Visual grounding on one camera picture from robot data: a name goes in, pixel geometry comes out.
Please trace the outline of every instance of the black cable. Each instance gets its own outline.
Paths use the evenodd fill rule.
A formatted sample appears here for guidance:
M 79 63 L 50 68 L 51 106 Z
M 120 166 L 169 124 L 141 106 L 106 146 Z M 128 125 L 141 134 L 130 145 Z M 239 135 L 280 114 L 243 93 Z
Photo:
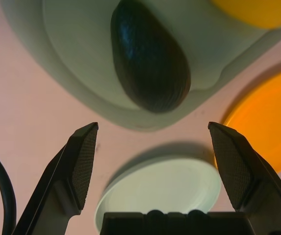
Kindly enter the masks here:
M 2 235 L 11 235 L 16 226 L 16 199 L 11 180 L 1 162 L 0 191 L 4 208 Z

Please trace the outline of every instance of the orange plastic dish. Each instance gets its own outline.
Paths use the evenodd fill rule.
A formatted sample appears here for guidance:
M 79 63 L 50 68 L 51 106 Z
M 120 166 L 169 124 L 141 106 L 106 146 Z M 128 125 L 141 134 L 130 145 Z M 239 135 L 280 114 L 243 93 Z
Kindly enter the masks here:
M 281 73 L 246 95 L 224 121 L 281 172 Z

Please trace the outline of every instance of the light green tray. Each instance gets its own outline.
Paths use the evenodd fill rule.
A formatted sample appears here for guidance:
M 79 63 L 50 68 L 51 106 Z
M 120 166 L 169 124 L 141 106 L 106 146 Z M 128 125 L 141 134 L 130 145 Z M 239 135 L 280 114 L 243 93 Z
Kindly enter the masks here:
M 102 47 L 98 56 L 109 60 L 110 12 L 119 0 L 48 0 L 46 5 L 42 0 L 1 0 L 1 3 L 19 39 L 56 81 L 109 121 L 140 131 L 161 129 L 185 117 L 281 39 L 281 29 L 266 32 L 245 25 L 226 16 L 209 1 L 143 1 L 177 39 L 191 68 L 191 91 L 178 108 L 166 114 L 153 114 L 135 106 L 120 88 L 112 63 L 105 63 L 104 69 L 99 69 L 101 77 L 108 80 L 98 83 L 96 77 L 85 76 L 90 74 L 89 69 L 95 69 L 92 63 L 81 67 L 76 63 L 76 59 L 83 60 L 91 54 L 83 50 L 74 59 L 68 56 L 76 43 L 77 32 L 70 33 L 63 26 L 67 23 L 65 19 L 71 17 L 69 12 L 75 10 L 83 15 L 83 20 L 73 23 L 80 24 L 80 28 L 96 39 L 103 38 L 91 40 L 88 46 Z M 48 21 L 47 16 L 44 24 L 43 8 L 48 6 L 54 10 L 54 15 L 49 14 L 50 19 Z M 92 22 L 100 28 L 90 27 Z

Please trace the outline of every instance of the plastic tray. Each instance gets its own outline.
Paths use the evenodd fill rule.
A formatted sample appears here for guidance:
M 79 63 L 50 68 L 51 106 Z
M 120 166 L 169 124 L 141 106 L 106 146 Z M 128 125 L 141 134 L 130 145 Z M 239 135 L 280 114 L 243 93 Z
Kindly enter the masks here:
M 62 0 L 59 4 L 68 2 L 76 5 L 79 1 Z M 110 2 L 109 5 L 114 9 L 119 0 L 85 2 L 93 2 L 97 6 Z M 53 47 L 54 43 L 48 37 L 42 0 L 1 0 L 5 15 L 19 39 L 57 82 L 109 121 L 140 131 L 154 131 L 179 121 L 281 40 L 281 29 L 267 32 L 245 25 L 226 16 L 209 1 L 180 0 L 175 4 L 174 1 L 166 0 L 164 7 L 157 0 L 145 2 L 179 41 L 188 55 L 192 72 L 192 88 L 185 101 L 172 112 L 159 115 L 136 106 L 124 105 L 120 101 L 115 103 L 114 99 L 111 102 L 107 93 L 98 92 L 89 85 L 89 81 L 85 82 L 75 75 L 72 67 L 57 53 L 58 50 Z M 108 14 L 105 21 L 109 21 L 110 17 Z M 104 47 L 108 47 L 109 42 L 108 38 Z M 112 81 L 113 83 L 109 82 L 111 87 L 116 82 L 115 79 Z M 122 91 L 114 95 L 128 99 Z

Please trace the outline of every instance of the avocado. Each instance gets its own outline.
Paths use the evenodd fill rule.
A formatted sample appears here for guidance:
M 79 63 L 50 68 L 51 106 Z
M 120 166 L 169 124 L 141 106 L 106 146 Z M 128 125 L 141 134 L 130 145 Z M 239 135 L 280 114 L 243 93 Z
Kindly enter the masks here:
M 187 59 L 175 39 L 138 0 L 121 0 L 112 14 L 111 41 L 117 76 L 140 107 L 169 112 L 190 90 Z

